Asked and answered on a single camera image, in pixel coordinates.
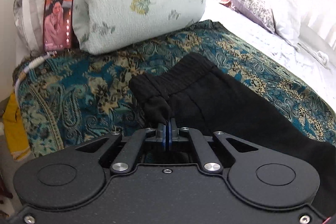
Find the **black pants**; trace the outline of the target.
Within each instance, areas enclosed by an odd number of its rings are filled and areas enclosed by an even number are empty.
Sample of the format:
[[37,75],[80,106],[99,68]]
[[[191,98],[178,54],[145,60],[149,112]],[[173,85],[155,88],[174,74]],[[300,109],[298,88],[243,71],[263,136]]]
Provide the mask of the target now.
[[175,119],[205,135],[223,131],[311,164],[321,184],[313,206],[335,213],[335,147],[303,135],[267,100],[223,73],[198,53],[190,53],[160,76],[134,76],[129,88],[150,127]]

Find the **teal paisley bed cover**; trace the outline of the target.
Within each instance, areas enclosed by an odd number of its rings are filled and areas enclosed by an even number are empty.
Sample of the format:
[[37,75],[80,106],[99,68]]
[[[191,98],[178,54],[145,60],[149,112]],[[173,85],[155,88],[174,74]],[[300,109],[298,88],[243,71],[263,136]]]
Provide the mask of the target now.
[[160,75],[190,52],[273,104],[304,135],[335,143],[335,110],[308,84],[220,23],[205,20],[104,55],[59,53],[31,69],[16,92],[35,157],[117,131],[131,135],[143,115],[128,83]]

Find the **yellow cloth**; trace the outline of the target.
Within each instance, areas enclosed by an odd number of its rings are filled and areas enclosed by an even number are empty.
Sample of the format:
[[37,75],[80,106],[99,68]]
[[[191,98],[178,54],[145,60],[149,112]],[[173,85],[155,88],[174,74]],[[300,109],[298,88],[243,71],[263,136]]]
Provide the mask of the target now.
[[24,160],[31,154],[31,149],[14,92],[10,94],[2,119],[7,147],[13,160]]

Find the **purple floral pillow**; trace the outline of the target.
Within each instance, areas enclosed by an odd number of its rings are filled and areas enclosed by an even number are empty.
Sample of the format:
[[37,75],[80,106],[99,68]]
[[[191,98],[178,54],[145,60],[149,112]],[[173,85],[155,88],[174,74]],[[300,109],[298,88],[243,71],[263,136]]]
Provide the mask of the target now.
[[230,0],[234,8],[271,34],[275,33],[273,11],[264,0]]

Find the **smartphone with red screen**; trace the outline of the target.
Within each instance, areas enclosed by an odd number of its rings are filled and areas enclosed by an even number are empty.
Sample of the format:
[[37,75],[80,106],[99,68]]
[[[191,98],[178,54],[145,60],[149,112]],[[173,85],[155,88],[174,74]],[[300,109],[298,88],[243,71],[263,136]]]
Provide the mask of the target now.
[[72,48],[72,10],[74,0],[45,0],[43,48],[60,52]]

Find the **white pillow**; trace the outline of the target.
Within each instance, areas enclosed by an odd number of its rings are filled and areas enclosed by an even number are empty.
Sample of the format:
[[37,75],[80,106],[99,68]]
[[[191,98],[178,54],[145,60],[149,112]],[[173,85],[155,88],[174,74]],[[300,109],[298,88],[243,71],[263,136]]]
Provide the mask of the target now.
[[291,0],[272,3],[276,32],[291,44],[315,52],[335,53],[335,8]]

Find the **grey striped pillow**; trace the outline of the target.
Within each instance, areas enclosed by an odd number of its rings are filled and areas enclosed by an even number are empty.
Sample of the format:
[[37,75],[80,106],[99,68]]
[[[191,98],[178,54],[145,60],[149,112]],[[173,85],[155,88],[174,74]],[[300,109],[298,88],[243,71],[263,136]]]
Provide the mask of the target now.
[[30,54],[43,50],[43,15],[45,0],[15,0],[13,15],[18,36]]

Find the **white bed sheet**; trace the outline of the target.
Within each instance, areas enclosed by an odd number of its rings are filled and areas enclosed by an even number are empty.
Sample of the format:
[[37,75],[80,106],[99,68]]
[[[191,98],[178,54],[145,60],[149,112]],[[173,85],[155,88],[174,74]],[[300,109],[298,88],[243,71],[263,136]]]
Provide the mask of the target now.
[[201,20],[220,22],[227,30],[302,79],[335,110],[335,67],[324,67],[304,49],[296,51],[280,36],[269,33],[220,1],[206,0]]

